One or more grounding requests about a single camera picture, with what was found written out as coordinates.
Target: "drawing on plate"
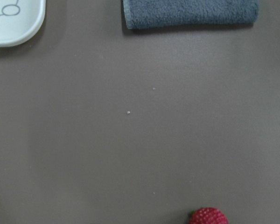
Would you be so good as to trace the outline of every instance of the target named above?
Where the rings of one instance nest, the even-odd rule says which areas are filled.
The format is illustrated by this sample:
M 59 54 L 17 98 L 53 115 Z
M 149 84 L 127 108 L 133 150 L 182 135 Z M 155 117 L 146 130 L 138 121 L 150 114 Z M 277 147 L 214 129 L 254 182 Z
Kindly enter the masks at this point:
M 19 0 L 0 0 L 0 16 L 18 15 L 21 11 Z

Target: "blue towel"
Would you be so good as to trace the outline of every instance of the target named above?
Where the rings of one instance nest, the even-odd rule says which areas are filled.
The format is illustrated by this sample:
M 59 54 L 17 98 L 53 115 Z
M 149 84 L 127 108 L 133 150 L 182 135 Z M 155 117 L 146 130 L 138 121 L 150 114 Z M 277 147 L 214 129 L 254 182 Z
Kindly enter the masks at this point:
M 128 29 L 253 23 L 258 0 L 123 0 Z

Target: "white tray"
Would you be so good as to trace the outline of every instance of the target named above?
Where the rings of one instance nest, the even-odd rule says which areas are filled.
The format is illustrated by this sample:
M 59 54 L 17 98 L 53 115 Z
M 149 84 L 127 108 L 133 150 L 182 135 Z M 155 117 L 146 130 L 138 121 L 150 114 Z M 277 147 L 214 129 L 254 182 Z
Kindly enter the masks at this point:
M 0 0 L 0 47 L 26 42 L 40 29 L 46 0 Z

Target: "towel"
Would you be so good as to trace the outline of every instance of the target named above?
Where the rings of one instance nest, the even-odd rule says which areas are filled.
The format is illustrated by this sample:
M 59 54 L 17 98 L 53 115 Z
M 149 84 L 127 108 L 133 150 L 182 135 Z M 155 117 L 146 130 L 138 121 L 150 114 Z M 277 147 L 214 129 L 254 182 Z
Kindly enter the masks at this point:
M 128 29 L 256 21 L 258 0 L 123 0 Z

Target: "terry cloth fabric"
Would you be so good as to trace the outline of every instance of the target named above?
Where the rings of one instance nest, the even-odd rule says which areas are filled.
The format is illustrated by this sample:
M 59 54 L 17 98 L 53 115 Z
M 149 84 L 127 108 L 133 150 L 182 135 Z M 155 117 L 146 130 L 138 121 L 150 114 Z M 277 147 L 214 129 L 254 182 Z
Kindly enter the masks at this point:
M 123 0 L 128 29 L 253 23 L 258 0 Z

